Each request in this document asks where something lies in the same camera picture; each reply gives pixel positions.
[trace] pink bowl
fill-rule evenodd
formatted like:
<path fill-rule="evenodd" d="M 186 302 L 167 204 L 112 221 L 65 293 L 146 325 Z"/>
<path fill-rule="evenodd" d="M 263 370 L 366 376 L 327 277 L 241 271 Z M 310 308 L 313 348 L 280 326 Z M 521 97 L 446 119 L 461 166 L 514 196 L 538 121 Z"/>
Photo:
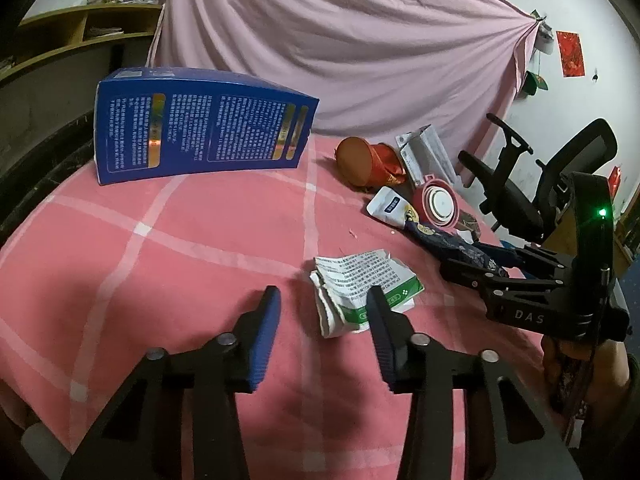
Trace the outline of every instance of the pink bowl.
<path fill-rule="evenodd" d="M 414 207 L 421 221 L 446 229 L 458 223 L 460 208 L 456 193 L 444 180 L 429 174 L 414 193 Z"/>

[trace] box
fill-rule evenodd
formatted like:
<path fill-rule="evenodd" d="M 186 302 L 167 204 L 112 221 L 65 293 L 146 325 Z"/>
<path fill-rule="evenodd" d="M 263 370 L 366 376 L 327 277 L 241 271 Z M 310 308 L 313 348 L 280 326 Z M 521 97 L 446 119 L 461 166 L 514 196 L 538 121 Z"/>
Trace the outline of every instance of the box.
<path fill-rule="evenodd" d="M 295 168 L 317 106 L 318 99 L 233 72 L 117 70 L 95 95 L 98 182 Z"/>

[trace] metal screw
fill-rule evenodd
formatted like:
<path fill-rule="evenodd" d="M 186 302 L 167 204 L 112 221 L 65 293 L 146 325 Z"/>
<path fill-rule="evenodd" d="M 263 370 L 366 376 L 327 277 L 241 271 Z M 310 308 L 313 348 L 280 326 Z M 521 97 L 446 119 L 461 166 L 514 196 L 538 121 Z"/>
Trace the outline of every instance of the metal screw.
<path fill-rule="evenodd" d="M 480 352 L 480 357 L 488 363 L 497 363 L 500 358 L 498 356 L 498 352 L 495 350 L 482 350 L 482 352 Z"/>
<path fill-rule="evenodd" d="M 236 342 L 236 336 L 231 332 L 224 332 L 216 338 L 216 341 L 222 346 L 229 346 Z"/>
<path fill-rule="evenodd" d="M 162 359 L 165 353 L 164 348 L 150 348 L 146 351 L 145 357 L 150 361 L 157 361 L 158 359 Z"/>
<path fill-rule="evenodd" d="M 427 346 L 431 342 L 431 338 L 426 334 L 416 332 L 411 336 L 409 341 L 416 346 Z"/>

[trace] plaid tablecloth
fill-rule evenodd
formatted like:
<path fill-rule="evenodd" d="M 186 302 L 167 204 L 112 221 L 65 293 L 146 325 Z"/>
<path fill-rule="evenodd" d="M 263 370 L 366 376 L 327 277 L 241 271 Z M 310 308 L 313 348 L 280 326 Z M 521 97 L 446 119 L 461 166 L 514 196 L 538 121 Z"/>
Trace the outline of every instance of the plaid tablecloth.
<path fill-rule="evenodd" d="M 0 378 L 73 450 L 145 349 L 197 348 L 277 285 L 266 378 L 238 395 L 252 478 L 395 478 L 410 398 L 388 391 L 368 332 L 320 337 L 308 278 L 318 254 L 382 248 L 425 286 L 408 313 L 416 330 L 459 351 L 493 348 L 539 390 L 539 337 L 486 320 L 473 291 L 370 218 L 368 197 L 337 174 L 337 143 L 312 136 L 296 170 L 100 187 L 93 163 L 81 168 L 0 252 Z M 497 242 L 486 226 L 482 241 Z M 454 427 L 461 478 L 460 416 Z"/>

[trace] picture on wall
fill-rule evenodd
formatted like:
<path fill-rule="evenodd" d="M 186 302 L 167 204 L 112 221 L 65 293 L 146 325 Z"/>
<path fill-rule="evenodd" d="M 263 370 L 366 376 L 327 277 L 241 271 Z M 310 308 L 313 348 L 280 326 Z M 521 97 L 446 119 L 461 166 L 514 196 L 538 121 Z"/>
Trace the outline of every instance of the picture on wall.
<path fill-rule="evenodd" d="M 562 62 L 562 74 L 564 77 L 584 76 L 584 59 L 580 36 L 575 32 L 556 32 L 558 47 L 560 49 L 560 61 Z"/>

